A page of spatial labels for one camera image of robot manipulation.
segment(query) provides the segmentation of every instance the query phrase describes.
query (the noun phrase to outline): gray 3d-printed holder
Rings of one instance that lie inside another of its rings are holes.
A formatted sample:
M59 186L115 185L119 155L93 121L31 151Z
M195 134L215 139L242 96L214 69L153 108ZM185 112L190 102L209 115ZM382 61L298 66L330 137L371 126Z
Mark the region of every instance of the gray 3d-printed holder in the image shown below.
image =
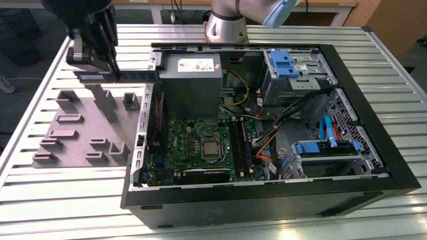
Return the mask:
M101 85L87 88L94 97L59 92L59 109L32 158L34 168L126 166L143 97L126 93L114 98Z

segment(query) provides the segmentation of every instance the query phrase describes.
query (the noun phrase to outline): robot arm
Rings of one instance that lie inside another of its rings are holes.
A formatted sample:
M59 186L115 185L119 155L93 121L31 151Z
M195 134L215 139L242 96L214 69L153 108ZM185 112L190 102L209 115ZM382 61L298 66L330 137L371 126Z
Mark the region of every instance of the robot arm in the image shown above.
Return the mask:
M270 28L278 28L301 2L302 0L213 0L213 14L206 27L209 41L246 42L246 17Z
M74 46L67 63L90 72L109 72L118 78L118 28L113 0L42 0L46 9L65 20Z

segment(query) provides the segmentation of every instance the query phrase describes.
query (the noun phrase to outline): yellow wire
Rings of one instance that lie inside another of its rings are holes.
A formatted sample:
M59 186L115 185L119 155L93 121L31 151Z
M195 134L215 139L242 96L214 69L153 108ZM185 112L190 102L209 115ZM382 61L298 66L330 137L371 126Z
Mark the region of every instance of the yellow wire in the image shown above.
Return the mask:
M221 104L221 106L223 106L223 107L234 107L234 106L238 106L238 105L243 104L246 102L246 100L249 99L249 97L250 97L250 87L249 87L247 82L243 80L242 76L235 71L229 70L229 69L227 69L227 71L235 74L235 76L243 82L245 87L246 87L246 96L245 96L242 101L239 101L237 103Z

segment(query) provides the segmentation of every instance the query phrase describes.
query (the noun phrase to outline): sheet metal panel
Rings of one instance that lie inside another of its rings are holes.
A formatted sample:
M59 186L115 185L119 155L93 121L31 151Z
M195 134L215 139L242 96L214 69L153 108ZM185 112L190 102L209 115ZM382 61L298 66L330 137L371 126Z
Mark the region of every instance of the sheet metal panel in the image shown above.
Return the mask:
M121 25L118 64L146 69L153 42L203 42L203 27ZM422 186L427 186L427 106L414 80L373 37L358 27L249 27L253 43L334 44ZM62 48L24 116L23 132L8 146L0 176L0 239L85 239L126 237L157 239L367 239L427 236L427 187L386 199L341 217L251 222L210 227L151 230L122 210L125 167L35 169L32 155L55 117L54 101L62 89L89 94L65 63ZM114 95L143 84L105 84Z

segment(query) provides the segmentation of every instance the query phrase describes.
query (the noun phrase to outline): ram slot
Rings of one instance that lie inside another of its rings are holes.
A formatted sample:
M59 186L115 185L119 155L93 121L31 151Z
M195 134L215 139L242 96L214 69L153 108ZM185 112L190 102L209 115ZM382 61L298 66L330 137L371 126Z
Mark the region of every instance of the ram slot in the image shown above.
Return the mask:
M243 151L243 168L245 168L245 173L250 174L254 173L254 169L253 169L253 156L251 156L251 149L250 149L250 140L249 140L249 136L247 136L247 128L246 128L246 122L243 121L243 119L241 119L239 121L239 130L242 132L242 151Z
M235 175L245 177L245 151L243 151L243 135L242 135L242 127L241 124L234 117L229 121L229 129L230 129L230 143L233 150L233 161L234 161L234 171Z

